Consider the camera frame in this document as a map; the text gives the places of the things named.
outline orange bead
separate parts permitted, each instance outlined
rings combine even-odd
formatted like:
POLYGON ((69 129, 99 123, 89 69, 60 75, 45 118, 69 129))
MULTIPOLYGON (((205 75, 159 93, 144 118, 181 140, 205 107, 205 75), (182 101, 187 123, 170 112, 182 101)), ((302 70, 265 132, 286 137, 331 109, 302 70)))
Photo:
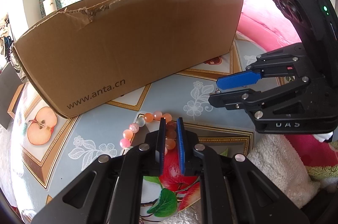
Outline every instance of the orange bead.
POLYGON ((133 134, 132 130, 124 130, 123 131, 123 138, 125 138, 125 139, 130 140, 130 139, 132 139, 133 135, 134 134, 133 134))
POLYGON ((166 131, 166 137, 168 138, 168 139, 175 139, 176 138, 176 136, 177 136, 177 133, 176 133, 176 131, 174 131, 173 129, 168 129, 167 131, 166 131))
POLYGON ((154 111, 153 116, 154 116, 154 120, 160 121, 162 117, 162 113, 157 110, 157 111, 154 111))
POLYGON ((163 114, 162 117, 166 120, 166 123, 168 123, 172 120, 171 114, 169 114, 169 113, 163 114))
POLYGON ((168 150, 172 150, 173 148, 175 148, 175 146, 176 146, 175 140, 173 140, 173 139, 166 139, 166 148, 168 150))
POLYGON ((154 117, 151 113, 147 112, 144 116, 144 121, 146 121, 146 123, 150 123, 153 121, 154 117))
POLYGON ((166 125, 166 128, 167 128, 167 130, 169 130, 169 129, 176 130, 176 122, 169 121, 166 125))

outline apple print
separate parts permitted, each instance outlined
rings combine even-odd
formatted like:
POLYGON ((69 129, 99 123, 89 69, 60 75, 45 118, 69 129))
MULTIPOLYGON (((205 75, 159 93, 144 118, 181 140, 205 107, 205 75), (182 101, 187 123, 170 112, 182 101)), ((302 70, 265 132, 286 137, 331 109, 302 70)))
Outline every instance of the apple print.
POLYGON ((163 187, 173 192, 184 194, 187 190, 183 189, 192 185, 197 178, 198 176, 183 176, 181 174, 177 146, 168 151, 164 157, 163 174, 159 177, 163 187))
POLYGON ((207 60, 203 63, 209 64, 209 65, 219 65, 220 63, 222 63, 222 58, 217 56, 217 57, 209 59, 209 60, 207 60))
POLYGON ((37 112, 34 120, 29 122, 31 122, 27 130, 29 142, 33 145, 43 145, 52 136, 57 117, 50 107, 43 107, 37 112))
POLYGON ((182 211, 186 207, 194 204, 200 198, 201 198, 201 190, 200 190, 200 187, 199 187, 199 182, 197 182, 196 184, 192 185, 188 189, 188 191, 185 194, 185 196, 183 197, 177 211, 178 212, 182 211))

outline white flower print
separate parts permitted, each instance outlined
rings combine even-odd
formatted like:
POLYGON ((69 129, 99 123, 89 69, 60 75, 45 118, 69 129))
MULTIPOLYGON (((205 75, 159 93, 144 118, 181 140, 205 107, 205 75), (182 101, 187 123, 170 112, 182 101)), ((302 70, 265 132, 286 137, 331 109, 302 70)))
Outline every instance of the white flower print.
POLYGON ((117 155, 117 150, 115 149, 114 144, 108 143, 101 144, 99 149, 96 149, 96 145, 93 140, 84 140, 80 135, 74 138, 73 144, 75 148, 68 154, 71 159, 79 159, 82 155, 84 155, 82 160, 82 168, 83 171, 87 168, 98 156, 101 154, 107 154, 110 157, 115 157, 117 155))
POLYGON ((101 144, 99 149, 100 151, 96 152, 97 157, 99 157, 101 154, 108 154, 110 157, 115 157, 117 155, 117 151, 114 149, 114 144, 112 143, 109 143, 108 145, 101 144))
POLYGON ((187 112, 189 116, 192 116, 195 120, 195 116, 200 116, 203 112, 202 104, 208 104, 204 107, 206 111, 212 111, 213 107, 209 104, 209 93, 214 91, 213 85, 203 86, 203 83, 200 81, 194 82, 194 89, 190 92, 192 98, 195 101, 190 100, 183 107, 183 110, 187 112))
POLYGON ((203 83, 200 81, 194 82, 194 88, 198 88, 198 89, 203 88, 203 83))
POLYGON ((82 146, 82 141, 83 141, 83 138, 81 138, 81 136, 77 136, 74 138, 73 144, 75 145, 75 147, 79 147, 79 146, 82 146))
POLYGON ((200 102, 194 102, 192 100, 183 107, 183 110, 187 112, 189 116, 200 116, 202 114, 203 108, 201 107, 200 102))
POLYGON ((247 61, 246 62, 246 65, 251 65, 252 63, 256 62, 257 61, 257 58, 255 55, 244 55, 244 59, 247 61))

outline blue gripper pad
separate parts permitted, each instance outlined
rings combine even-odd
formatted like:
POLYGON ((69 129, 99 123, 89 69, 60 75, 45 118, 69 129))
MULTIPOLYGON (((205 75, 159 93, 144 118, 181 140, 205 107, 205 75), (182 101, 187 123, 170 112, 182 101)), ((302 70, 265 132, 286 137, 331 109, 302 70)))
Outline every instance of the blue gripper pad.
POLYGON ((216 85, 220 89, 232 89, 256 84, 261 78, 262 76, 260 73, 248 70, 218 78, 216 85))
POLYGON ((183 144, 183 133, 185 133, 183 122, 181 122, 180 118, 177 119, 177 148, 179 153, 179 165, 181 174, 184 175, 185 171, 185 151, 183 144))

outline gold trim pattern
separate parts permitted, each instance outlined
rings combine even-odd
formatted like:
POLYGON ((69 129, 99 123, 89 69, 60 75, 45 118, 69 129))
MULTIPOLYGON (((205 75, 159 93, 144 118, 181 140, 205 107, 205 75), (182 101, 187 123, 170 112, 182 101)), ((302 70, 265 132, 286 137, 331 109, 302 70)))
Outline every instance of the gold trim pattern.
POLYGON ((47 195, 46 205, 52 201, 52 197, 50 195, 47 195))
POLYGON ((36 107, 36 105, 42 100, 40 95, 36 95, 33 101, 29 104, 28 108, 26 108, 23 116, 26 119, 28 115, 32 112, 32 110, 36 107))
POLYGON ((184 71, 195 71, 195 72, 202 72, 202 73, 206 73, 206 74, 220 74, 220 75, 230 75, 231 74, 231 73, 227 73, 227 72, 212 71, 212 70, 205 70, 205 69, 193 69, 193 68, 188 68, 188 69, 185 69, 184 71))
POLYGON ((188 77, 193 77, 193 78, 206 79, 206 80, 215 81, 215 82, 217 81, 217 79, 210 78, 210 77, 205 77, 205 76, 201 76, 201 75, 185 74, 185 73, 182 73, 182 72, 177 72, 176 74, 183 75, 183 76, 188 76, 188 77))
POLYGON ((116 106, 116 107, 119 107, 119 108, 124 108, 124 109, 128 109, 128 110, 133 110, 133 111, 139 111, 146 96, 147 96, 147 93, 150 89, 150 86, 151 84, 148 84, 144 87, 143 91, 142 91, 142 94, 137 102, 136 105, 132 106, 132 105, 128 105, 128 104, 124 104, 124 103, 120 103, 120 102, 115 102, 115 101, 108 101, 106 102, 106 104, 108 105, 112 105, 112 106, 116 106))
POLYGON ((254 146, 254 132, 241 131, 241 130, 235 130, 235 129, 227 129, 227 128, 219 128, 219 127, 212 127, 212 126, 206 126, 206 125, 195 125, 195 124, 186 123, 186 122, 184 122, 184 126, 187 127, 187 128, 192 127, 192 128, 207 129, 207 130, 217 131, 217 132, 229 132, 229 133, 242 134, 242 135, 244 135, 244 137, 248 137, 248 139, 249 139, 250 145, 248 146, 248 148, 250 148, 250 151, 252 150, 252 148, 254 146))
POLYGON ((284 77, 277 77, 278 86, 285 85, 284 77))
POLYGON ((248 136, 246 137, 199 137, 198 140, 201 143, 244 143, 243 154, 246 156, 248 154, 250 138, 248 136))
POLYGON ((250 40, 238 38, 237 32, 235 33, 235 37, 236 37, 236 40, 250 42, 250 40))
POLYGON ((235 57, 236 57, 238 65, 239 65, 239 69, 240 69, 240 71, 242 71, 241 60, 239 59, 239 54, 238 54, 238 49, 237 49, 236 42, 233 42, 233 46, 234 46, 235 57))

